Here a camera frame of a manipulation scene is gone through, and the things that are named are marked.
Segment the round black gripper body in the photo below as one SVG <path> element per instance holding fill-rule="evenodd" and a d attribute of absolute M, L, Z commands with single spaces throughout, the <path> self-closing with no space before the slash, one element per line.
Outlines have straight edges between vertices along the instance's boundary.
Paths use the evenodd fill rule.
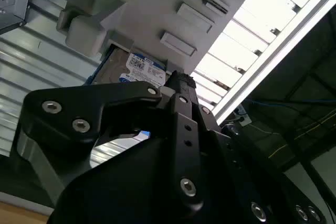
<path fill-rule="evenodd" d="M 322 211 L 231 127 L 146 140 L 77 177 L 49 223 L 326 223 Z"/>

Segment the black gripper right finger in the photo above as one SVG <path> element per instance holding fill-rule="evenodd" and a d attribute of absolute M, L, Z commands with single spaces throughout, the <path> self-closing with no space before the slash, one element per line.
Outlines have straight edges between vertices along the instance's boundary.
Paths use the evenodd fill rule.
<path fill-rule="evenodd" d="M 221 133 L 211 110 L 199 104 L 196 83 L 185 75 L 192 116 L 199 124 L 201 150 L 206 153 L 206 186 L 223 222 L 267 222 L 269 210 L 244 164 L 237 145 Z"/>

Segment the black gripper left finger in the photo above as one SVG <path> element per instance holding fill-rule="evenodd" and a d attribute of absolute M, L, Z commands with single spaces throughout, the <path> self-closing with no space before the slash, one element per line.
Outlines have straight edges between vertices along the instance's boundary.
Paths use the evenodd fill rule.
<path fill-rule="evenodd" d="M 56 206 L 77 177 L 152 139 L 199 137 L 183 73 L 145 81 L 37 90 L 24 98 L 14 138 Z"/>

